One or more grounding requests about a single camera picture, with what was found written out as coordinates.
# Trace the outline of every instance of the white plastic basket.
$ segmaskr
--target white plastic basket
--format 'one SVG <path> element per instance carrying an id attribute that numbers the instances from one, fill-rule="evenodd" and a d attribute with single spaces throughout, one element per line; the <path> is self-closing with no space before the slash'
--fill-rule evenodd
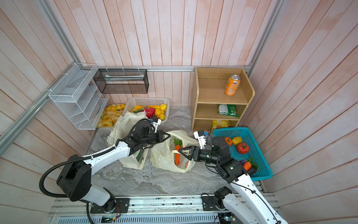
<path id="1" fill-rule="evenodd" d="M 161 121 L 162 124 L 166 122 L 169 116 L 169 99 L 168 98 L 158 98 L 158 97 L 132 97 L 129 98 L 126 104 L 126 107 L 124 108 L 123 114 L 126 113 L 126 111 L 131 112 L 136 105 L 141 106 L 149 106 L 149 105 L 166 105 L 165 110 L 165 119 Z"/>

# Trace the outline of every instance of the marble floor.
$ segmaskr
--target marble floor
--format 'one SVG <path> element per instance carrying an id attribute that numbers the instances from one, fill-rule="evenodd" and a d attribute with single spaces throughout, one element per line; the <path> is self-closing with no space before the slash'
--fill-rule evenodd
<path id="1" fill-rule="evenodd" d="M 193 137 L 190 132 L 190 108 L 170 108 L 168 120 L 159 129 L 165 132 L 185 130 Z M 108 147 L 110 131 L 111 128 L 97 130 L 88 154 Z M 210 145 L 208 140 L 206 147 L 210 148 Z M 203 162 L 196 162 L 186 173 L 175 173 L 153 167 L 149 158 L 150 149 L 143 170 L 124 168 L 116 161 L 93 175 L 92 184 L 103 186 L 114 195 L 201 194 L 214 193 L 223 186 L 230 187 L 220 176 L 207 170 Z"/>

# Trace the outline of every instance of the wooden cubby shelf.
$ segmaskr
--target wooden cubby shelf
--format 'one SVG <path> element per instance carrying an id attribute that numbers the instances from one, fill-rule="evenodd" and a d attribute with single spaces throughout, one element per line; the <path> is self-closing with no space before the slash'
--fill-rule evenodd
<path id="1" fill-rule="evenodd" d="M 240 85 L 234 96 L 224 93 L 227 80 L 232 74 L 240 76 Z M 195 83 L 190 106 L 192 131 L 210 130 L 212 120 L 229 120 L 230 127 L 236 127 L 255 91 L 245 71 L 241 68 L 195 68 Z M 239 117 L 221 115 L 219 104 L 234 104 Z"/>

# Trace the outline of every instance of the wooden plank wall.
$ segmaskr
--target wooden plank wall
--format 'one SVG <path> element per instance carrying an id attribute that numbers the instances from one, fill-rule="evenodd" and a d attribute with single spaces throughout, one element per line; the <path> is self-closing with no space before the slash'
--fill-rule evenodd
<path id="1" fill-rule="evenodd" d="M 98 66 L 248 65 L 277 0 L 48 0 L 81 62 Z M 190 105 L 193 72 L 149 72 L 147 94 Z"/>
<path id="2" fill-rule="evenodd" d="M 35 0 L 0 1 L 0 135 L 72 60 Z M 79 132 L 48 103 L 0 157 L 0 217 L 5 223 L 42 223 L 54 198 L 38 182 L 50 167 L 82 154 L 90 132 Z M 60 170 L 45 181 L 49 191 Z"/>
<path id="3" fill-rule="evenodd" d="M 357 24 L 357 0 L 287 1 L 252 71 L 242 125 L 289 223 L 357 223 Z"/>

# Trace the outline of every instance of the black mesh basket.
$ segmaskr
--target black mesh basket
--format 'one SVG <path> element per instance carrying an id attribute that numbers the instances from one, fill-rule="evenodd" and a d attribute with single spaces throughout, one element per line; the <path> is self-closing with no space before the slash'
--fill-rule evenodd
<path id="1" fill-rule="evenodd" d="M 93 79 L 101 93 L 148 93 L 145 69 L 98 69 Z"/>

